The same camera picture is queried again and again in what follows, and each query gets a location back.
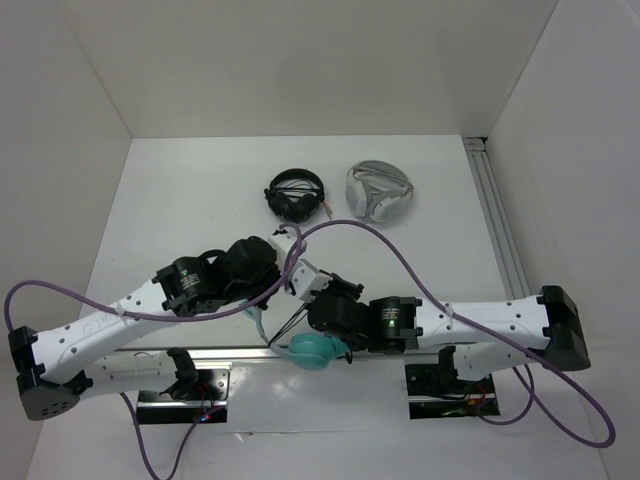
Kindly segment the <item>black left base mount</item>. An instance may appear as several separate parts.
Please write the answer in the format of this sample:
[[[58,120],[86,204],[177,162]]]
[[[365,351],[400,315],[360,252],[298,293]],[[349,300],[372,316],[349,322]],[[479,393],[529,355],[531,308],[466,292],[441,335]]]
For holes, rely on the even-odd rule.
[[[198,381],[177,397],[140,391],[135,404],[141,425],[187,425],[194,420],[222,424],[228,418],[231,366],[213,363],[197,368]]]

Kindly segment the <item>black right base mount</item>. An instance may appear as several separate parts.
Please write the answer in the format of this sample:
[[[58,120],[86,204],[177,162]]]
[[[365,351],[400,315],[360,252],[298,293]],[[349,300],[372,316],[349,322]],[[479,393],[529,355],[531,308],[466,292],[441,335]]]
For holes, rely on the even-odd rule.
[[[495,383],[491,375],[479,381],[442,383],[436,365],[406,364],[406,386],[411,420],[499,416]]]

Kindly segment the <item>black headphones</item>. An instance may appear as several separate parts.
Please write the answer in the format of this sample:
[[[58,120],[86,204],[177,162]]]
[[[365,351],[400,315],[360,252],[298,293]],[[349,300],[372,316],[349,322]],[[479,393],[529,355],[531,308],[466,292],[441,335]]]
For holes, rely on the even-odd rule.
[[[323,181],[306,169],[291,168],[280,172],[264,190],[264,196],[271,211],[289,222],[304,223],[319,209],[323,209],[329,219],[333,217]]]

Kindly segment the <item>aluminium side rail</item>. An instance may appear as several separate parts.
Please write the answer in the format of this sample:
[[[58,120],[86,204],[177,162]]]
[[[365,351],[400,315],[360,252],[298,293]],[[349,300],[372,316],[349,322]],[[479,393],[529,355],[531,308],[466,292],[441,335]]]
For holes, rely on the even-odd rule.
[[[529,296],[531,289],[490,163],[486,138],[466,137],[462,141],[504,288],[512,299]]]

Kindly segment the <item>teal cat-ear headphones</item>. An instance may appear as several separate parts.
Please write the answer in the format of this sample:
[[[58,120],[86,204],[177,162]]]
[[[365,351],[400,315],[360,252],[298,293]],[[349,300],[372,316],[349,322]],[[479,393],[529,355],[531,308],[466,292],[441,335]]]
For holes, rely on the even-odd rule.
[[[278,341],[285,334],[307,318],[308,312],[304,306],[299,307],[271,337],[266,334],[264,329],[261,309],[247,307],[243,313],[254,321],[257,333],[267,348],[275,352],[281,359],[289,361],[303,370],[322,371],[332,361],[338,360],[339,354],[352,353],[351,348],[345,342],[332,335],[322,333],[299,333],[294,335],[286,346],[279,345]]]

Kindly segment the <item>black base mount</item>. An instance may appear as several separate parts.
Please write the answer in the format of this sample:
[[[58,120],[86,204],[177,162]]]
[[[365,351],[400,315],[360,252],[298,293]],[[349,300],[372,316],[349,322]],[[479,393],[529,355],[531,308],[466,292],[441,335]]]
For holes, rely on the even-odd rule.
[[[436,365],[406,364],[406,386],[411,420],[499,416],[495,383],[491,375],[479,381],[442,383]]]
[[[222,424],[228,418],[231,366],[213,363],[197,368],[198,381],[177,397],[140,391],[135,404],[141,425],[187,425],[194,420]]]

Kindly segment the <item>white gaming headset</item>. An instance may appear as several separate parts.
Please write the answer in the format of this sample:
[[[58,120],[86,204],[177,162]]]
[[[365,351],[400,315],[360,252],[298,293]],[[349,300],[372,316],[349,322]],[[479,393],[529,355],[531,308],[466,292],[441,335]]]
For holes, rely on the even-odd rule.
[[[388,223],[409,208],[414,185],[398,167],[379,160],[354,164],[346,174],[345,198],[351,213],[373,223]]]

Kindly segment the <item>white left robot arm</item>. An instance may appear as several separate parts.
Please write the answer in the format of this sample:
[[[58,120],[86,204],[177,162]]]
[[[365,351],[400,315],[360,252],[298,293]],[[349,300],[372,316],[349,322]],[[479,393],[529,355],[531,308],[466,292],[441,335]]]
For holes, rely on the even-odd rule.
[[[274,242],[251,236],[228,250],[180,257],[121,300],[57,329],[15,329],[8,340],[27,418],[47,420],[83,399],[131,390],[189,397],[199,373],[186,349],[135,354],[122,347],[178,319],[204,317],[235,302],[262,304],[285,258]]]

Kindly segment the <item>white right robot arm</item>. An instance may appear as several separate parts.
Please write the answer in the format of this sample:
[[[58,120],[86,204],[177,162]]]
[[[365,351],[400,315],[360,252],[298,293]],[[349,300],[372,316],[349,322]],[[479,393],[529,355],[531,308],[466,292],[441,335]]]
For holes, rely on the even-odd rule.
[[[457,392],[469,381],[530,362],[532,354],[563,372],[591,366],[577,307],[558,286],[518,300],[442,308],[399,296],[364,304],[362,286],[308,267],[293,274],[290,286],[312,329],[289,345],[293,362],[306,370],[323,370],[341,357],[386,355],[417,364],[434,355],[438,384]]]

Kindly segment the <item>aluminium table edge rail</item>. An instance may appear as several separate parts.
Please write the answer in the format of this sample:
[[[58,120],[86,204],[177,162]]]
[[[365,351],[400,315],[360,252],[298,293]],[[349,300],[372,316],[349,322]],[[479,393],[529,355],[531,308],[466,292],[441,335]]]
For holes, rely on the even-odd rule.
[[[149,357],[166,353],[169,348],[157,348],[157,349],[136,349],[136,348],[123,348],[116,350],[112,353],[102,354],[98,357],[98,360],[102,360],[108,357]],[[178,347],[179,351],[184,350],[187,352],[194,363],[197,362],[261,362],[271,360],[281,360],[275,352],[267,347],[230,347],[230,348],[187,348]],[[405,364],[436,364],[438,362],[437,353],[420,352],[418,350],[408,350],[403,355],[384,355],[381,353],[367,353],[356,352],[351,354],[339,354],[337,359],[351,360],[351,361],[373,361],[373,360],[391,360],[400,359]]]

